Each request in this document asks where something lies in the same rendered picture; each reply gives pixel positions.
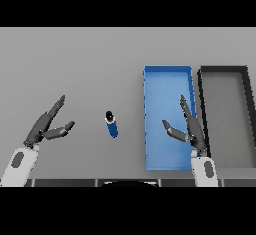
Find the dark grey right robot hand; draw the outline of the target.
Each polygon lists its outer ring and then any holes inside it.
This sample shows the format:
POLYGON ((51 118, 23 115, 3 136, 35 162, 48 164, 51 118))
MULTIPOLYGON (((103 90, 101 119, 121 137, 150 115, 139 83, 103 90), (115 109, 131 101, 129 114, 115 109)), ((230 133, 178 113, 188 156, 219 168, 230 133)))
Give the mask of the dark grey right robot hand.
POLYGON ((170 123, 163 119, 162 123, 167 134, 181 142, 189 141, 191 146, 197 151, 198 156, 207 154, 207 147, 204 139, 203 130, 198 119, 192 115, 187 101, 184 96, 180 97, 180 105, 183 110, 184 118, 187 124, 187 131, 183 132, 175 127, 172 127, 170 123))

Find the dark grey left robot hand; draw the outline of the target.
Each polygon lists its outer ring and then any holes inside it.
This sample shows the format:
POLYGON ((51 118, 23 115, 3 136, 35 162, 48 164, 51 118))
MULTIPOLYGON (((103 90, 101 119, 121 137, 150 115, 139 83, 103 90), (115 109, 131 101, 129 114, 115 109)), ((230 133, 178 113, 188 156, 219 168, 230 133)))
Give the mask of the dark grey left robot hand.
POLYGON ((52 140, 60 137, 65 137, 68 132, 75 125, 74 121, 68 122, 66 125, 51 129, 51 123, 56 117, 59 110, 63 107, 65 102, 65 96, 61 96, 60 99, 53 105, 49 112, 43 113, 35 122, 32 129, 28 133, 23 144, 33 149, 34 146, 40 143, 43 139, 52 140))

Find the blue bin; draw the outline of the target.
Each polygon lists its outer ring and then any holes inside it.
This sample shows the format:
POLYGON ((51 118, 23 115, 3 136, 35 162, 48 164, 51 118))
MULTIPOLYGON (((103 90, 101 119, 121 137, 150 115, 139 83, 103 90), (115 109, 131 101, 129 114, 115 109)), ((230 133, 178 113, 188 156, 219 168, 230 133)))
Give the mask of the blue bin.
POLYGON ((181 96, 185 97, 191 114, 196 116, 192 67, 145 65, 143 76, 146 170, 190 170, 190 143, 170 137, 162 121, 167 120, 172 127, 187 131, 181 96))

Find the dark grey bin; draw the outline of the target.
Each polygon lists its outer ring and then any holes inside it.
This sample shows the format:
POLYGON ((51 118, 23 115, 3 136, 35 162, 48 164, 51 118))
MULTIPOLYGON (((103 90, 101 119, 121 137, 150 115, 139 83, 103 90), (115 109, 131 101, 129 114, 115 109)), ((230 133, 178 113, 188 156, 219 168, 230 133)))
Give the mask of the dark grey bin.
POLYGON ((247 66, 197 72, 208 154, 218 168, 256 168, 256 107, 247 66))

